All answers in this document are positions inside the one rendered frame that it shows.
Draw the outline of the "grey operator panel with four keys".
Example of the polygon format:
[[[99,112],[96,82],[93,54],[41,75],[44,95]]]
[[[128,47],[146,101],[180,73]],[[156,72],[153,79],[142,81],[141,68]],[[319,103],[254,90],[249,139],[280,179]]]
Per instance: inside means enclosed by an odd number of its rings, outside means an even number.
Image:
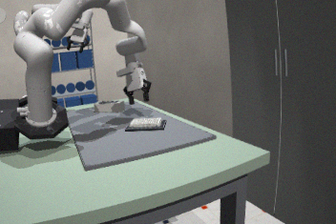
[[[98,101],[94,103],[94,112],[124,112],[124,100]]]

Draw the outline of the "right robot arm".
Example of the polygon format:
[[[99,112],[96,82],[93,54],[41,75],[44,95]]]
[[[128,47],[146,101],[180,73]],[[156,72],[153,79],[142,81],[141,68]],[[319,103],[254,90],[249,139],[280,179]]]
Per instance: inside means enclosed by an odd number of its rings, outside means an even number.
[[[116,51],[125,55],[126,64],[125,69],[116,72],[116,77],[133,73],[135,68],[143,65],[138,52],[146,51],[146,38],[142,27],[130,19],[125,0],[62,0],[54,10],[37,10],[13,43],[14,51],[27,63],[25,80],[28,107],[17,108],[17,112],[20,112],[20,116],[25,115],[30,125],[46,127],[56,119],[52,100],[53,49],[41,38],[46,36],[53,41],[61,40],[76,19],[92,8],[107,11],[114,30],[136,35],[116,43]]]

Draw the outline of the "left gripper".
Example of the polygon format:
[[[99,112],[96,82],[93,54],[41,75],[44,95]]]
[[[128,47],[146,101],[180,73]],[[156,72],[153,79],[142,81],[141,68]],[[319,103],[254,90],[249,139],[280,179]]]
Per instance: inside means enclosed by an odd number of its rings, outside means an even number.
[[[68,41],[67,50],[68,51],[70,50],[71,44],[74,41],[74,43],[81,44],[79,52],[82,53],[83,49],[90,43],[87,40],[87,36],[88,36],[88,30],[86,28],[84,30],[74,29],[72,35],[67,36],[67,41]],[[70,38],[71,40],[69,40]]]

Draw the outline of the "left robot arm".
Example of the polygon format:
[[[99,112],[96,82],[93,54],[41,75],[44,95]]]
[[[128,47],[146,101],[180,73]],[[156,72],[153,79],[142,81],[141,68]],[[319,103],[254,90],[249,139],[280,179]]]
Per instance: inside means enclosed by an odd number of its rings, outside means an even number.
[[[46,4],[37,4],[37,5],[34,5],[32,7],[32,9],[31,9],[31,15],[35,11],[37,11],[38,9],[40,9],[40,8],[50,8],[50,9],[53,10],[53,9],[55,9],[55,7],[57,5],[58,4],[55,4],[55,5],[52,5],[52,4],[50,4],[50,5],[46,5]],[[73,23],[72,28],[79,29],[79,30],[84,30],[85,28],[89,29],[90,27],[88,25],[90,24],[92,16],[93,16],[93,11],[92,10],[86,10],[86,11],[84,11],[78,17],[79,18],[78,24]],[[14,31],[15,31],[16,36],[21,31],[21,29],[26,24],[26,22],[29,20],[29,18],[30,18],[29,14],[26,11],[24,11],[24,10],[19,11],[16,14],[16,16],[14,18],[14,21],[13,21],[13,27],[14,27]]]

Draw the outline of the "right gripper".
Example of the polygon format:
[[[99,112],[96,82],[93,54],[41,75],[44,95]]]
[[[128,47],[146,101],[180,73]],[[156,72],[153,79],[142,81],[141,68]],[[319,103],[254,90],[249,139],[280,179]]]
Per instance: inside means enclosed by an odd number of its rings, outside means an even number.
[[[135,72],[126,75],[126,87],[123,89],[125,94],[129,97],[130,105],[135,104],[133,93],[143,90],[144,101],[149,101],[149,90],[151,88],[151,82],[147,81],[144,69],[135,68]],[[145,86],[146,84],[146,86]]]

